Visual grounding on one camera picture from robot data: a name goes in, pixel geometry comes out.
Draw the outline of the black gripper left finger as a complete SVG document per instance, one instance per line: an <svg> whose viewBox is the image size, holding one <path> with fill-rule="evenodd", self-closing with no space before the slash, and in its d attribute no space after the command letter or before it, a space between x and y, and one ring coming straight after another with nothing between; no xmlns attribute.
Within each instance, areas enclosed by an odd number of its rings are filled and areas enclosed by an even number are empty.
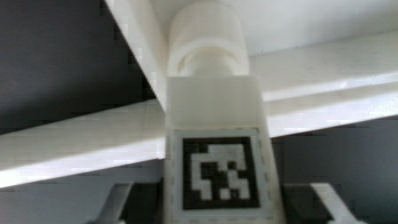
<svg viewBox="0 0 398 224"><path fill-rule="evenodd" d="M117 183L87 224L162 224L162 183Z"/></svg>

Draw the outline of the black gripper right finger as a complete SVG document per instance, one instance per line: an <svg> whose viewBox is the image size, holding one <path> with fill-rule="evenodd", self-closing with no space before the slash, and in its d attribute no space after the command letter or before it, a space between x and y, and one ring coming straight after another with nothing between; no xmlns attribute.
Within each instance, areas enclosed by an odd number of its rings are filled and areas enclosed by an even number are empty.
<svg viewBox="0 0 398 224"><path fill-rule="evenodd" d="M329 183L284 184L288 224L364 224Z"/></svg>

